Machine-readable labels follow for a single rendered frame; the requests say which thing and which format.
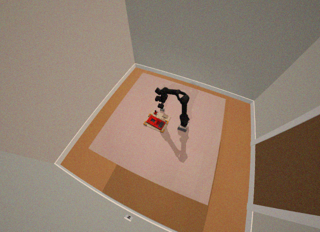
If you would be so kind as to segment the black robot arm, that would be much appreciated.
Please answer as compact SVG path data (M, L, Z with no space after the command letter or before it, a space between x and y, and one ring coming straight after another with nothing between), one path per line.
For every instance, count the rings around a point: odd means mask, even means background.
M180 103L182 104L182 114L180 115L180 121L181 121L181 126L183 126L184 128L186 128L188 121L189 121L189 117L187 114L187 106L188 106L188 101L189 101L189 96L181 91L180 89L176 90L176 89L168 89L167 87L164 87L162 89L159 89L158 87L156 88L155 92L158 95L161 96L156 96L155 97L155 101L159 101L160 102L160 98L165 99L168 95L167 94L172 94L172 95L176 95L177 99L180 101ZM184 96L182 96L181 98L179 97L179 94L182 94Z

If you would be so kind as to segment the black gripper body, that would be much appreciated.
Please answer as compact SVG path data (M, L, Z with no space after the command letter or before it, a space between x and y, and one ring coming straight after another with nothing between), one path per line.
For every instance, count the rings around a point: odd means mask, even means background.
M164 107L163 104L165 103L166 98L165 99L160 98L160 101L161 101L161 104L159 103L157 107L163 109L163 107Z

